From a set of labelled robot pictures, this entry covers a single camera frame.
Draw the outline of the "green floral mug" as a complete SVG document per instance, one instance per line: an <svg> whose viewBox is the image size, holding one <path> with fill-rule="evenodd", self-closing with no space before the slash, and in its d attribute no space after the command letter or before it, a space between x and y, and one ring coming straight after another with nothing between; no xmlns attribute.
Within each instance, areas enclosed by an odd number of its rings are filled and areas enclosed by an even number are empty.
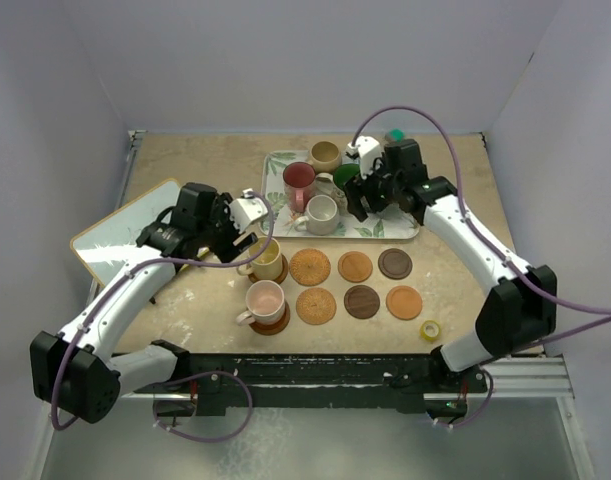
<svg viewBox="0 0 611 480"><path fill-rule="evenodd" d="M319 173L315 179L317 192L331 197L341 215L347 214L347 198L343 190L345 183L360 173L357 164L343 164L333 173Z"/></svg>

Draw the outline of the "white beige mug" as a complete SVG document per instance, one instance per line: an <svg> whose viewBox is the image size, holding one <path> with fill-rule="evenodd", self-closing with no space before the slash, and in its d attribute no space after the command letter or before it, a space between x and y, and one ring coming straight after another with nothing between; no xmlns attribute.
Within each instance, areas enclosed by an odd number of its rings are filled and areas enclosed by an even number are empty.
<svg viewBox="0 0 611 480"><path fill-rule="evenodd" d="M339 219L337 203L330 196L316 195L308 202L305 214L294 221L293 229L297 232L326 236L336 230Z"/></svg>

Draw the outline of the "floral serving tray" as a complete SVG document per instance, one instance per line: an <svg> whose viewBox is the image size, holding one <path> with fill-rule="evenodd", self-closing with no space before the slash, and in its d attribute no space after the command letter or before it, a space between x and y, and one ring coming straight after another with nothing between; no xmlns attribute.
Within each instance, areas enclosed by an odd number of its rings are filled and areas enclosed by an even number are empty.
<svg viewBox="0 0 611 480"><path fill-rule="evenodd" d="M299 230L294 222L300 216L289 206L283 186L283 170L294 162L306 161L306 150L276 150L266 155L263 167L261 194L269 201L274 213L273 236L277 238L313 237L303 227ZM378 214L369 213L364 222L352 215L342 214L336 230L329 238L361 240L410 240L420 231L419 225L410 214L390 205Z"/></svg>

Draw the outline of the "yellow mug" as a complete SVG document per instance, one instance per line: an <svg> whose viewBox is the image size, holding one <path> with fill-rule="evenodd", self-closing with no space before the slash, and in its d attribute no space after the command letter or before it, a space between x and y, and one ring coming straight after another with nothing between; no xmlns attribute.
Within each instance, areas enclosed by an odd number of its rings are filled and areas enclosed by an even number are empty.
<svg viewBox="0 0 611 480"><path fill-rule="evenodd" d="M236 271L241 276L252 275L258 280L275 280L283 271L279 243L271 239L267 248L258 257L245 265L238 266Z"/></svg>

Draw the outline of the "brown ringed wooden saucer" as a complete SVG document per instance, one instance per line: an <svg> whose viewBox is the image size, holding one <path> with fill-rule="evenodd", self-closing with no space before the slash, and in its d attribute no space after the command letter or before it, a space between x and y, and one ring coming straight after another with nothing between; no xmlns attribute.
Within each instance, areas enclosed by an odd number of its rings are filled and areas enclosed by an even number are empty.
<svg viewBox="0 0 611 480"><path fill-rule="evenodd" d="M287 257L285 255L281 256L282 258L282 271L281 273L273 279L273 281L277 284L281 284L287 277L288 273L289 273L289 261L287 259ZM254 273L250 273L248 275L248 279L252 282L255 283L257 281L260 281L260 278L254 274Z"/></svg>

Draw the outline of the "light wood round coaster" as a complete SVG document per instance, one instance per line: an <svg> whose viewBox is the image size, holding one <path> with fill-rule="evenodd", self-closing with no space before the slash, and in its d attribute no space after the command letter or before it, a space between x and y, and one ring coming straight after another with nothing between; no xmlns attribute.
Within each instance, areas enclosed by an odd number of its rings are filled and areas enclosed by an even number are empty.
<svg viewBox="0 0 611 480"><path fill-rule="evenodd" d="M341 277L352 283L364 282L373 272L372 261L366 254L359 251L342 254L337 268Z"/></svg>

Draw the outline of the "dark wood coaster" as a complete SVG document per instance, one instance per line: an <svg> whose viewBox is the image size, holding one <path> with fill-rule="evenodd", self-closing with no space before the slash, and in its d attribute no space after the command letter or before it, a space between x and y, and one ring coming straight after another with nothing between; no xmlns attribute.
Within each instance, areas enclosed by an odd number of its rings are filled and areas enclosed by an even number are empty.
<svg viewBox="0 0 611 480"><path fill-rule="evenodd" d="M379 255L378 268L385 277L401 280L411 273L413 262L411 257L403 250L389 248Z"/></svg>

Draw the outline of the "large brown ringed saucer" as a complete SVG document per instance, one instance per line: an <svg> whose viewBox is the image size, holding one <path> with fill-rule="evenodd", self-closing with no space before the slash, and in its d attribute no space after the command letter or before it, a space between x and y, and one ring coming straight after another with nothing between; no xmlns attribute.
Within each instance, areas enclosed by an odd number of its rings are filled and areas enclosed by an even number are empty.
<svg viewBox="0 0 611 480"><path fill-rule="evenodd" d="M272 324L262 324L257 321L250 324L250 328L257 334L272 336L282 332L290 322L291 312L288 304L285 304L283 315Z"/></svg>

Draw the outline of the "dark walnut round coaster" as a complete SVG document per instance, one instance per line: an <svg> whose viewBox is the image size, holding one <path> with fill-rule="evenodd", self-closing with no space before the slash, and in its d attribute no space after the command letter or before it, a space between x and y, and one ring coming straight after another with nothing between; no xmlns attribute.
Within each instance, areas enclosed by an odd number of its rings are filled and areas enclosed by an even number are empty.
<svg viewBox="0 0 611 480"><path fill-rule="evenodd" d="M380 308L378 293L367 285L356 285L349 288L344 294L344 307L354 318L372 318Z"/></svg>

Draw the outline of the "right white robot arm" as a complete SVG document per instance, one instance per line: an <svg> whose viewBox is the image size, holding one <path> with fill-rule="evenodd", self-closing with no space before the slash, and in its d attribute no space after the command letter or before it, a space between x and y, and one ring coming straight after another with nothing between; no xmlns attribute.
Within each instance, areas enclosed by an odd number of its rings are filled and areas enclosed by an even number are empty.
<svg viewBox="0 0 611 480"><path fill-rule="evenodd" d="M464 381L465 370L554 331L556 306L549 299L557 289L554 272L515 256L460 205L458 190L448 179L429 177L415 140L381 145L361 136L345 155L359 166L358 174L343 185L349 213L363 222L370 212L398 206L450 247L486 296L473 330L432 352L429 376L437 389L452 391Z"/></svg>

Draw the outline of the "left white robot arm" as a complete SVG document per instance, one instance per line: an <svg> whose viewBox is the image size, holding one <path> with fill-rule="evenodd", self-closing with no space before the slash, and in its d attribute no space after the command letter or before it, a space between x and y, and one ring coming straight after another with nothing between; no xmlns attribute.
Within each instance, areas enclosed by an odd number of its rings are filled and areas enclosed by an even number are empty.
<svg viewBox="0 0 611 480"><path fill-rule="evenodd" d="M234 198L205 184L181 187L175 204L140 231L137 254L100 294L58 333L42 331L31 342L34 394L50 404L53 427L68 428L59 420L61 411L93 424L125 394L154 384L169 392L186 388L191 378L187 350L165 340L124 355L115 348L145 305L183 266L201 266L200 249L217 257L217 268L242 265L241 254L257 240L250 226L270 214L269 202L251 189Z"/></svg>

